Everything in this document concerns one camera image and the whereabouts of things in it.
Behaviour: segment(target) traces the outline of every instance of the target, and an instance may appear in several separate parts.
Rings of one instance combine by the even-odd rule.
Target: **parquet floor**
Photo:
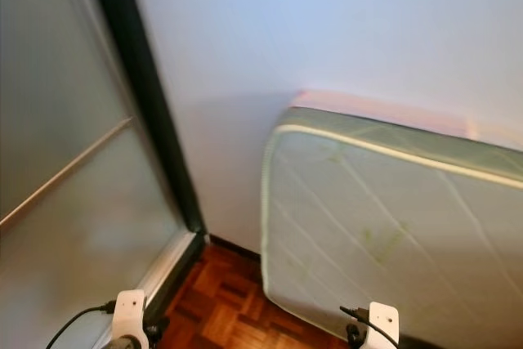
[[[167,310],[159,349],[347,349],[272,304],[261,281],[259,263],[209,245]]]

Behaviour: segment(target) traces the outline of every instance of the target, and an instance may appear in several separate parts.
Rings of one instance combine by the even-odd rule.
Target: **mattress stain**
[[[292,271],[294,278],[299,284],[304,284],[310,275],[312,260],[307,258],[303,263],[291,259],[285,260],[287,268]]]
[[[332,154],[327,158],[327,161],[331,163],[342,163],[343,161],[343,145],[337,143],[336,146],[332,149]]]
[[[409,225],[406,222],[400,222],[400,227],[396,228],[392,233],[391,237],[383,244],[381,251],[376,255],[373,255],[374,260],[382,266],[387,259],[391,256],[394,249],[401,243],[405,238],[406,233],[409,231]]]
[[[370,244],[373,241],[373,232],[369,228],[363,229],[363,240],[366,244]]]

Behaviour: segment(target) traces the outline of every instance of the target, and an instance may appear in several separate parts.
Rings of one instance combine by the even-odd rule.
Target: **sliding closet door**
[[[71,0],[1,0],[0,347],[45,347],[187,236]],[[86,315],[56,348],[91,348]]]

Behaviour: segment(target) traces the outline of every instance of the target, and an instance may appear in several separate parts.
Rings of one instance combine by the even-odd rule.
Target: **mattress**
[[[395,306],[442,347],[523,347],[523,153],[290,108],[262,176],[266,296],[340,338],[339,306]]]

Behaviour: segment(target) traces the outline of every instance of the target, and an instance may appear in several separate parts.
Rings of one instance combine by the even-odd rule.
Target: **white wall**
[[[523,140],[523,0],[140,0],[213,234],[259,250],[264,143],[304,87]]]

